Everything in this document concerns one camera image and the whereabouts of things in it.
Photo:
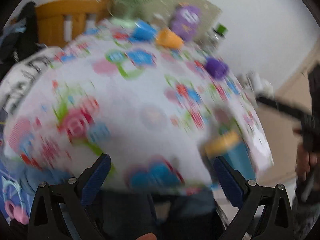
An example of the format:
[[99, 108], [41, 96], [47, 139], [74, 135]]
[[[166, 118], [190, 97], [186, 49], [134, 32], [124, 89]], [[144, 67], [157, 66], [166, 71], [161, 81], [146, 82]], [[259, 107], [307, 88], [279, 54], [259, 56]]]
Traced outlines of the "right hand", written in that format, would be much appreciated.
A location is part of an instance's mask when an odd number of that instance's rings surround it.
[[311, 168], [319, 164], [319, 153], [308, 152], [303, 143], [300, 142], [297, 146], [296, 156], [296, 175], [298, 180], [305, 181]]

